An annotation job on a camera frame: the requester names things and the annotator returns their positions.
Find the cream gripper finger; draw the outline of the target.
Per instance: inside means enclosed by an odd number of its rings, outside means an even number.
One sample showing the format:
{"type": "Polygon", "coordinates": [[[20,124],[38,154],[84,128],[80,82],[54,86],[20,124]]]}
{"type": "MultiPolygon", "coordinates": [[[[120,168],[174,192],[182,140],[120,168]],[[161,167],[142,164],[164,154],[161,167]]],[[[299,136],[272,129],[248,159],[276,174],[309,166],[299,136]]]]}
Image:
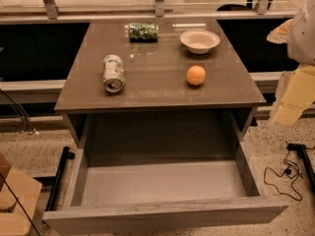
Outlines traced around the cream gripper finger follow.
{"type": "Polygon", "coordinates": [[[315,101],[315,66],[299,65],[289,76],[273,121],[280,126],[292,126],[315,101]]]}

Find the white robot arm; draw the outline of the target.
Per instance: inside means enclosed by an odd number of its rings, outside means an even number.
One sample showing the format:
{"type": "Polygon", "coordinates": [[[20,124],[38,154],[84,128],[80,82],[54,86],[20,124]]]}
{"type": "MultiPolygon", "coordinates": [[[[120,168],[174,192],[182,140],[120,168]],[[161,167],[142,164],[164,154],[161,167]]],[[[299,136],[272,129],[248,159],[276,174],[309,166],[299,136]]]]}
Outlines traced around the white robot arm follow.
{"type": "Polygon", "coordinates": [[[272,30],[267,40],[286,43],[288,57],[298,63],[271,115],[273,124],[292,126],[315,101],[315,0],[305,0],[294,18],[272,30]]]}

